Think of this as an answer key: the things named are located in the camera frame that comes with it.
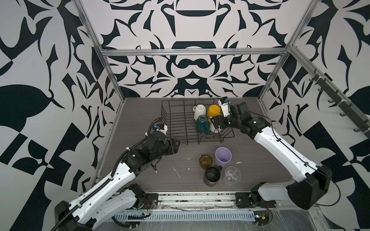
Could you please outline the lilac plastic cup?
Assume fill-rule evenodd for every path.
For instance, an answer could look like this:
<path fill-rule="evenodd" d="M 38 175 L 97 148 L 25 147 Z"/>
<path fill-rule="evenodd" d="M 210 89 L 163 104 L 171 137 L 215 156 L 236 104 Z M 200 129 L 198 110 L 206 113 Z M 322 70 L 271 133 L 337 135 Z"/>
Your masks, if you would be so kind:
<path fill-rule="evenodd" d="M 215 166 L 226 166 L 232 159 L 232 153 L 225 147 L 219 147 L 215 151 L 214 165 Z"/>

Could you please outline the cream ceramic mug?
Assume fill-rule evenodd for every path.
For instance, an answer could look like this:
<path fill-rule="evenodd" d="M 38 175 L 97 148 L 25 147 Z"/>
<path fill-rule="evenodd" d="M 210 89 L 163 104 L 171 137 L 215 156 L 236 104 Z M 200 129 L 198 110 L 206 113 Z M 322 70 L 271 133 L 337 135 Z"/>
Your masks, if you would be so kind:
<path fill-rule="evenodd" d="M 194 112 L 194 120 L 197 121 L 197 119 L 202 116 L 206 115 L 206 107 L 204 105 L 197 105 L 193 107 Z"/>

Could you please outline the cream faceted cup teal base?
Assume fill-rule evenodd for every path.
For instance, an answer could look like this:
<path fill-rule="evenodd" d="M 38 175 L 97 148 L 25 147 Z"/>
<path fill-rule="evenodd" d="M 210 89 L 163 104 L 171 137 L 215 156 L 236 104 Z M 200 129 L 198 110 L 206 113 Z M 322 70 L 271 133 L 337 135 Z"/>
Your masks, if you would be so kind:
<path fill-rule="evenodd" d="M 209 128 L 209 122 L 206 116 L 201 115 L 196 121 L 196 131 L 199 134 L 209 135 L 211 133 Z"/>

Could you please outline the yellow ceramic mug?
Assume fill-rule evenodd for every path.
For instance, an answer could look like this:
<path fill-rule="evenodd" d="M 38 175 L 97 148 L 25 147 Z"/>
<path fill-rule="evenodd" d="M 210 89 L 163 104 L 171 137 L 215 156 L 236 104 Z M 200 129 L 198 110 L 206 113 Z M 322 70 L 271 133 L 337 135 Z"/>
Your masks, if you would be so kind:
<path fill-rule="evenodd" d="M 221 108 L 217 105 L 211 105 L 207 112 L 207 117 L 214 117 L 221 114 Z"/>

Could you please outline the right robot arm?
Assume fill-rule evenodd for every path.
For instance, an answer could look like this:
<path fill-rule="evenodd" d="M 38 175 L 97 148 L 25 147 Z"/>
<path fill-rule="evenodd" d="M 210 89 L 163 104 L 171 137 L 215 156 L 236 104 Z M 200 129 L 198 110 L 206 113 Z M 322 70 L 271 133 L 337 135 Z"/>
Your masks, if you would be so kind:
<path fill-rule="evenodd" d="M 291 181 L 261 182 L 251 189 L 247 207 L 262 207 L 272 201 L 290 201 L 308 210 L 329 190 L 332 170 L 319 166 L 286 142 L 273 128 L 272 120 L 248 109 L 245 102 L 231 105 L 227 97 L 218 100 L 221 114 L 212 118 L 217 128 L 234 128 L 268 150 L 289 172 Z"/>

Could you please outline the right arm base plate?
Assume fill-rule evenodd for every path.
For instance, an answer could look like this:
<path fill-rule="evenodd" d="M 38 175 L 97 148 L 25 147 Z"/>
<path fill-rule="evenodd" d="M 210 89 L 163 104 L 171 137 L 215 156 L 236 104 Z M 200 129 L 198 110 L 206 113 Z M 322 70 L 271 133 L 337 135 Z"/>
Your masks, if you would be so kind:
<path fill-rule="evenodd" d="M 235 193 L 238 208 L 275 208 L 276 201 L 265 201 L 257 192 Z"/>

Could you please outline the amber glass cup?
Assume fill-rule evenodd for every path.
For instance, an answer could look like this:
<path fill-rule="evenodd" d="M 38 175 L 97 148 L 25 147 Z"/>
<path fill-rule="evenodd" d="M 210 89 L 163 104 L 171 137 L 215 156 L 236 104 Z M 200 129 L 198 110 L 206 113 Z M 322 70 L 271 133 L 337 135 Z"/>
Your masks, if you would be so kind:
<path fill-rule="evenodd" d="M 199 158 L 199 164 L 202 169 L 207 169 L 212 166 L 213 159 L 210 155 L 201 155 Z"/>

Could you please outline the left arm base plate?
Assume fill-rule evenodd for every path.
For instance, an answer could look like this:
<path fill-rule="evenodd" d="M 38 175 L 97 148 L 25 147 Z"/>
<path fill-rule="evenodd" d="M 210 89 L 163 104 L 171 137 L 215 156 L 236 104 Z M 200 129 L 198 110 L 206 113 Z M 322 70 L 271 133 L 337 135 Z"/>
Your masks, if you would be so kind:
<path fill-rule="evenodd" d="M 139 209 L 154 209 L 158 206 L 159 195 L 157 193 L 147 193 L 139 198 L 137 208 Z"/>

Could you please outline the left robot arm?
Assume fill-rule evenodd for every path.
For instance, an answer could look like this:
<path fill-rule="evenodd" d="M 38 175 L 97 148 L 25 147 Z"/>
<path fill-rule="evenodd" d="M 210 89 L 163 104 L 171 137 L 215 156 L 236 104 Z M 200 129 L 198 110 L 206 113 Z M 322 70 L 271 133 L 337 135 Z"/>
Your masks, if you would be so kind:
<path fill-rule="evenodd" d="M 138 184 L 131 184 L 147 168 L 156 168 L 163 156 L 176 154 L 181 142 L 167 138 L 161 131 L 147 134 L 127 148 L 113 170 L 77 199 L 62 201 L 55 207 L 53 231 L 94 231 L 119 212 L 140 208 L 146 193 Z"/>

